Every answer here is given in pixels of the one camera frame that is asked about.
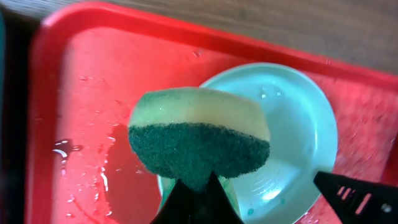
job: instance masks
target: green scouring pad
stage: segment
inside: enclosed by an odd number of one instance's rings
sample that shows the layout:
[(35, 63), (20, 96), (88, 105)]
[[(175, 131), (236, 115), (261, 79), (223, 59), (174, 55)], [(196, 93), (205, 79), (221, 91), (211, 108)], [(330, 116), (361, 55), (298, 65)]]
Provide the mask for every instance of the green scouring pad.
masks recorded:
[(227, 179), (262, 167), (270, 134), (257, 103), (205, 88), (146, 93), (129, 122), (129, 141), (146, 168), (200, 191), (210, 173)]

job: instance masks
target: tray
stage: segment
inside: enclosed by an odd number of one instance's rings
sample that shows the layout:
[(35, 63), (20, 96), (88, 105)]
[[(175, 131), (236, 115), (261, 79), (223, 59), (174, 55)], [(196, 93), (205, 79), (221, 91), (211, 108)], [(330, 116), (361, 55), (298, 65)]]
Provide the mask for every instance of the tray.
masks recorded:
[[(127, 120), (146, 91), (198, 86), (231, 67), (294, 67), (338, 122), (334, 173), (397, 185), (398, 78), (325, 57), (112, 4), (46, 18), (30, 54), (26, 223), (149, 223), (156, 176), (131, 152)], [(320, 197), (300, 222), (339, 223)]]

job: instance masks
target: dark green abrasive layer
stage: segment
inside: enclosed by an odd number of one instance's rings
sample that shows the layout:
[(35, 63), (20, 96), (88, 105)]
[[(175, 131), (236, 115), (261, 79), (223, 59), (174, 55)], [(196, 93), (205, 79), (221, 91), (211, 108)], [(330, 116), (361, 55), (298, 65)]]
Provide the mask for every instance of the dark green abrasive layer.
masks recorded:
[(212, 171), (238, 177), (262, 167), (269, 157), (267, 141), (204, 123), (131, 126), (129, 141), (149, 171), (181, 179), (197, 191)]

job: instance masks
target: plate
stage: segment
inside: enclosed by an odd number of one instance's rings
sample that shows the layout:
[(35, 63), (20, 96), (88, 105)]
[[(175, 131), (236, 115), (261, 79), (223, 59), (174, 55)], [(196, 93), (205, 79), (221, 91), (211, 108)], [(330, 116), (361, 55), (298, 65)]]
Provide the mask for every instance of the plate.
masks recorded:
[(273, 63), (235, 67), (201, 87), (256, 101), (269, 125), (269, 160), (232, 180), (243, 221), (296, 222), (320, 195), (315, 174), (331, 172), (336, 159), (336, 119), (325, 94), (302, 72)]

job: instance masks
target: brown wood grain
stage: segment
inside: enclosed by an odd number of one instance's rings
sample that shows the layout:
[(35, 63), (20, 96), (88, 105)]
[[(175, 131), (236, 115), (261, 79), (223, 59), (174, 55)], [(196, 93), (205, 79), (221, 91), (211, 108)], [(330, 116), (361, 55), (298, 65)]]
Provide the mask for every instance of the brown wood grain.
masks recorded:
[[(79, 0), (0, 0), (39, 20)], [(398, 74), (398, 0), (108, 0)]]

